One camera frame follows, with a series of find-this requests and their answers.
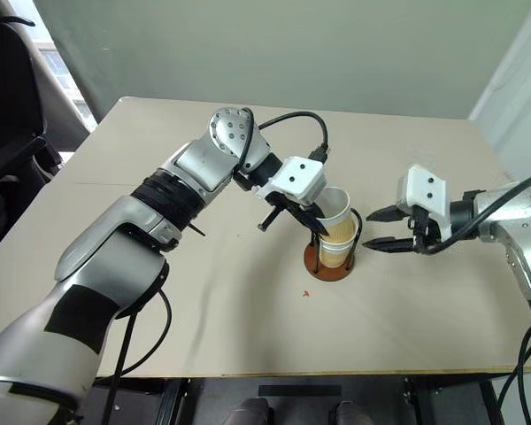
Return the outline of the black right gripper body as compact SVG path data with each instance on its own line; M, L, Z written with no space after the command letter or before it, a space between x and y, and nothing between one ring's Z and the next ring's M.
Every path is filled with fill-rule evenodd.
M412 252L436 254L446 249L438 224L426 209L416 205L411 208L408 228L412 231Z

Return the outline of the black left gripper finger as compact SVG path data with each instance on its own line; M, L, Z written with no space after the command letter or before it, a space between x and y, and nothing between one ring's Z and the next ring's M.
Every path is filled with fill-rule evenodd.
M260 231L267 231L282 211L283 208L281 206L275 206L274 209L260 223L258 223L258 229Z
M311 230L312 233L323 236L329 235L326 227L320 222L321 219L325 218L325 214L317 204L307 206L295 204L290 207L290 213L301 225Z

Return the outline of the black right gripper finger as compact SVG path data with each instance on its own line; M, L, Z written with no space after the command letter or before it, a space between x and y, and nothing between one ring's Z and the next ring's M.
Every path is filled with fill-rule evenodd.
M413 251L413 239L384 236L366 241L363 246L381 252L411 252Z
M409 217L408 212L403 211L397 205L390 205L371 212L367 217L367 221L376 222L392 222L401 221L406 217Z

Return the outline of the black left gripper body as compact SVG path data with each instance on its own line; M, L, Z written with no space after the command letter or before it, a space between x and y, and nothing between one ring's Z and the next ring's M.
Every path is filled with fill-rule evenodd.
M299 215L305 213L313 213L313 205L301 205L296 201L293 201L286 197L284 194L278 191L272 191L266 196L266 201L273 206L279 206L284 210L287 210L291 214Z

